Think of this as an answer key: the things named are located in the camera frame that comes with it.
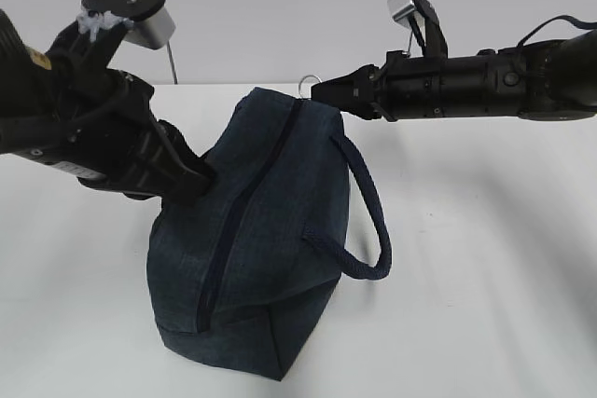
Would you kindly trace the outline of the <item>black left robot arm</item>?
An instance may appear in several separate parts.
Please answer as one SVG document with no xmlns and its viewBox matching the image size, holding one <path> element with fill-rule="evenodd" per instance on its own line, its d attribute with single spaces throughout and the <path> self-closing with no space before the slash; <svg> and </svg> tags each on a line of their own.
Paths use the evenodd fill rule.
<svg viewBox="0 0 597 398">
<path fill-rule="evenodd" d="M 46 53 L 1 16 L 1 152 L 67 172 L 85 187 L 191 205 L 216 173 L 150 108 L 152 85 L 108 64 L 127 30 L 91 41 L 73 22 Z"/>
</svg>

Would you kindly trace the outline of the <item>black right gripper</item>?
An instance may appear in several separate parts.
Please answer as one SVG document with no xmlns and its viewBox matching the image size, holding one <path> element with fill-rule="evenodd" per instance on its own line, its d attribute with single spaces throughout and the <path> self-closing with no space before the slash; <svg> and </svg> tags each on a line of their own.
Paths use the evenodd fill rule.
<svg viewBox="0 0 597 398">
<path fill-rule="evenodd" d="M 388 51 L 380 70 L 365 65 L 318 83 L 312 87 L 311 100 L 363 119 L 442 118 L 442 64 L 442 58 L 412 58 L 403 50 Z"/>
</svg>

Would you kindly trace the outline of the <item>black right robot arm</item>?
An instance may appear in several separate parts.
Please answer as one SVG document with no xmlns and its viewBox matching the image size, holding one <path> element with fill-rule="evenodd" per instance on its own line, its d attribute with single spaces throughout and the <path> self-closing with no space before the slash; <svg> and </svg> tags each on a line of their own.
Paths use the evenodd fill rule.
<svg viewBox="0 0 597 398">
<path fill-rule="evenodd" d="M 386 55 L 378 68 L 312 88 L 312 99 L 366 120 L 516 117 L 567 121 L 596 115 L 596 33 L 475 56 Z"/>
</svg>

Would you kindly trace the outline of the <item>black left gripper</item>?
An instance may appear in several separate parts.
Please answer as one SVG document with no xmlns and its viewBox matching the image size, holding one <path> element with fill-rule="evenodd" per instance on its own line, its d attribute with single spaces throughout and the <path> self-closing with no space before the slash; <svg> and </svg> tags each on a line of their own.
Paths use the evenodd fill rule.
<svg viewBox="0 0 597 398">
<path fill-rule="evenodd" d="M 108 64 L 127 30 L 90 41 L 77 22 L 41 53 L 1 22 L 1 152 L 74 175 L 85 187 L 191 206 L 215 181 L 182 132 L 157 121 L 154 89 Z"/>
</svg>

